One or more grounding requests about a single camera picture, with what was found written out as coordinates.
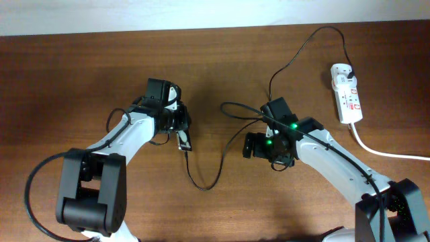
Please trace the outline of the black smartphone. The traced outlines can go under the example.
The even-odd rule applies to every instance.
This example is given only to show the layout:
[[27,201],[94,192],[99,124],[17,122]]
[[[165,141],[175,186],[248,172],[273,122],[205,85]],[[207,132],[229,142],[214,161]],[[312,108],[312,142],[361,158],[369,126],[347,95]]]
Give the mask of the black smartphone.
[[181,151],[192,151],[191,138],[189,130],[178,130],[177,131],[177,142],[178,149]]

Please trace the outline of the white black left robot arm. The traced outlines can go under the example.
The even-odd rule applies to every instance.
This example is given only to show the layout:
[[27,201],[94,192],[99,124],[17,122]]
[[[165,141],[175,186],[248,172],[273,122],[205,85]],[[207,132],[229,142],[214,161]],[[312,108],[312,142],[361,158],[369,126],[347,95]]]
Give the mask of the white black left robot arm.
[[180,99],[176,84],[149,79],[146,93],[105,137],[87,149],[68,151],[56,205],[59,223],[97,241],[137,241],[124,221],[126,166],[158,133],[176,134],[179,150],[191,150],[191,119]]

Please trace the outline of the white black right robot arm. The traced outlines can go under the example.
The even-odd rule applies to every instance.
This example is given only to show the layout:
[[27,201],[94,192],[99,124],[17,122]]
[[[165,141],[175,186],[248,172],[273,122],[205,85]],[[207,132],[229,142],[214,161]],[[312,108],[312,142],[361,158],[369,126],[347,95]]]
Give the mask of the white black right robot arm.
[[248,133],[243,157],[267,159],[275,171],[297,160],[311,166],[352,205],[355,226],[327,233],[323,241],[428,241],[429,216],[418,186],[392,181],[374,171],[333,139],[314,118],[298,119],[284,98],[258,110],[265,133]]

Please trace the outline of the white USB charger plug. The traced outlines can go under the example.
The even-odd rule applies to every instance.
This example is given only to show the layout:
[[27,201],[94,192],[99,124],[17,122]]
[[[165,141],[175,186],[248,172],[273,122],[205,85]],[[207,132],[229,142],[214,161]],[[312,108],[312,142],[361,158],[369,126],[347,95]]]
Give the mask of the white USB charger plug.
[[357,87],[357,78],[351,65],[337,63],[331,67],[332,87],[334,91]]

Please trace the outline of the white power strip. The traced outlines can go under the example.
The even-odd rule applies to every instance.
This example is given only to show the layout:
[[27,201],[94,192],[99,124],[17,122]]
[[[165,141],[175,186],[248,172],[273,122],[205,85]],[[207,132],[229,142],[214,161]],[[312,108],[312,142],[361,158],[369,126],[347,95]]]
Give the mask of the white power strip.
[[340,123],[356,123],[363,118],[356,88],[343,88],[335,91],[335,99]]

